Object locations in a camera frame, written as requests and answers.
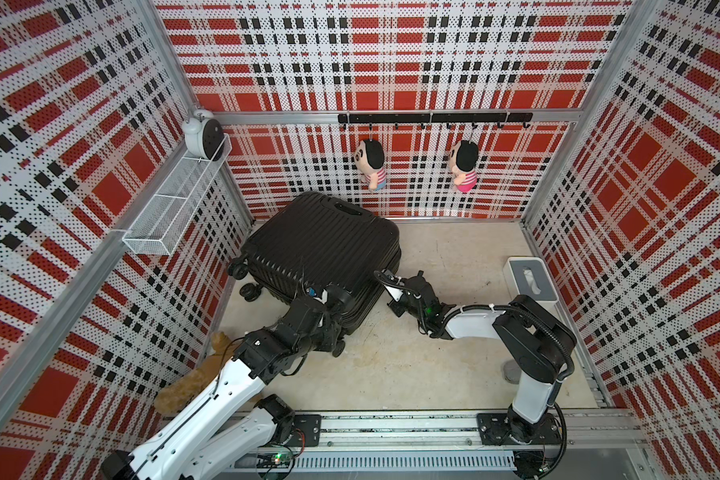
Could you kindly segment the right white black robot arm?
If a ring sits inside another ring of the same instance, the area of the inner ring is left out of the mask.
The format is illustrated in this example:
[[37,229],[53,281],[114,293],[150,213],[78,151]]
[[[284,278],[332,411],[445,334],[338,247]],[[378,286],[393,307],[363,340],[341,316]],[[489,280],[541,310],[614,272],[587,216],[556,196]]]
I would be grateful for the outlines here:
[[382,270],[374,276],[391,297],[389,308],[398,317],[412,315],[421,334],[442,340],[498,340],[517,363],[518,390],[493,444],[530,444],[555,425],[550,409],[575,371],[572,352],[577,340],[536,300],[519,294],[506,305],[458,307],[441,302],[422,272],[402,278]]

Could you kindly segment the black hard-shell suitcase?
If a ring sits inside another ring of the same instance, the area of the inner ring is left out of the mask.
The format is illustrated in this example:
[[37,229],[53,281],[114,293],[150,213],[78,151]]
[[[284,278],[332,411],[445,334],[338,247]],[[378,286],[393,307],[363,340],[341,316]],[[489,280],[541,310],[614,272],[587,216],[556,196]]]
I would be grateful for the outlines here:
[[289,304],[301,296],[324,299],[320,351],[341,355],[383,293],[376,271],[398,270],[398,226],[344,200],[305,192],[256,230],[228,266],[236,280],[250,276],[240,295],[248,302],[266,289]]

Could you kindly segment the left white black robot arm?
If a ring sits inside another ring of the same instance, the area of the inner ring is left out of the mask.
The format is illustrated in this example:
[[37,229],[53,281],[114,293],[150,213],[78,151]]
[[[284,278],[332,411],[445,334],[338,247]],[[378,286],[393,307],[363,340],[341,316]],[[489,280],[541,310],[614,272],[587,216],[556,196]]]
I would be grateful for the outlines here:
[[247,333],[204,390],[171,422],[132,452],[115,451],[102,463],[106,479],[211,479],[248,452],[287,439],[293,410],[278,396],[261,401],[235,425],[226,421],[312,351],[334,353],[342,315],[355,304],[330,286],[301,294],[273,325]]

